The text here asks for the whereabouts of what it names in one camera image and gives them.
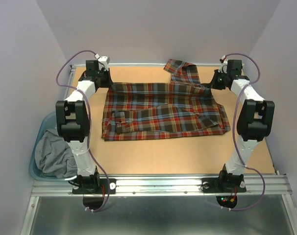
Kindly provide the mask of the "red blue plaid flannel shirt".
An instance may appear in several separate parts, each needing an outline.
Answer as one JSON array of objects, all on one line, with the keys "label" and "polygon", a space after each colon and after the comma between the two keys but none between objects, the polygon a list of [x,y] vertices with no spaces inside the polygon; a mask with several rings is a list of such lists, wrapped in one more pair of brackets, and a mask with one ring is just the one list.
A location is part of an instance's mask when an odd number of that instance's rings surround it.
[{"label": "red blue plaid flannel shirt", "polygon": [[223,135],[231,127],[224,106],[199,78],[197,66],[170,59],[168,83],[114,83],[106,94],[104,141]]}]

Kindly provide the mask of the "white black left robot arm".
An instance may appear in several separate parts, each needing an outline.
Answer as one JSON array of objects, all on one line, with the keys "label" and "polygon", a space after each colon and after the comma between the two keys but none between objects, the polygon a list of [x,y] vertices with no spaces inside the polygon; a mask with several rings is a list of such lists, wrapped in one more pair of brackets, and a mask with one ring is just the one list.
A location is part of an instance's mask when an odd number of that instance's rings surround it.
[{"label": "white black left robot arm", "polygon": [[69,86],[73,92],[55,105],[57,132],[70,147],[77,166],[77,176],[73,180],[73,193],[105,193],[95,158],[90,153],[91,108],[89,98],[99,88],[109,88],[113,84],[109,70],[110,58],[102,56],[86,61],[86,70],[77,86]]}]

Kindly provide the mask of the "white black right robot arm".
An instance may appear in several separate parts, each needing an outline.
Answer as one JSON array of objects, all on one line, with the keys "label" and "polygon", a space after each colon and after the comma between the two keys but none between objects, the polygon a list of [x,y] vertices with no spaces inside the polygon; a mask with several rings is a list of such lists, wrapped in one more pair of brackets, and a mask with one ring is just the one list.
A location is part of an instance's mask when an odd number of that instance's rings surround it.
[{"label": "white black right robot arm", "polygon": [[232,127],[235,150],[217,178],[203,180],[202,189],[206,193],[244,192],[244,171],[255,147],[271,132],[275,104],[260,96],[242,74],[241,60],[223,57],[220,62],[209,86],[216,90],[229,88],[237,96]]}]

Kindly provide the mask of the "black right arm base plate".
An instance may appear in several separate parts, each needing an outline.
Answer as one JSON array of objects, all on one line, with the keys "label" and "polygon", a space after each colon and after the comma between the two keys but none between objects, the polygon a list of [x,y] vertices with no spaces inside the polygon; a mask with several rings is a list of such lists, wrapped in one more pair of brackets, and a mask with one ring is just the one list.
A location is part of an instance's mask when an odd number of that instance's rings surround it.
[{"label": "black right arm base plate", "polygon": [[201,179],[201,190],[204,193],[232,193],[240,192],[244,193],[247,191],[246,187],[240,187],[240,182],[235,180],[223,180],[217,178],[202,178]]}]

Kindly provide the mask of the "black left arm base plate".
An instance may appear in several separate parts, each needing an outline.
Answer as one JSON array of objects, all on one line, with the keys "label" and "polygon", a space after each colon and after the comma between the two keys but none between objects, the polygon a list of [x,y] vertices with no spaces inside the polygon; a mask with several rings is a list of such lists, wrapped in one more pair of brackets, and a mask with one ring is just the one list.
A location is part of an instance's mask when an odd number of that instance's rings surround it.
[{"label": "black left arm base plate", "polygon": [[115,194],[116,189],[110,187],[107,179],[74,179],[69,181],[69,184],[73,186],[72,194]]}]

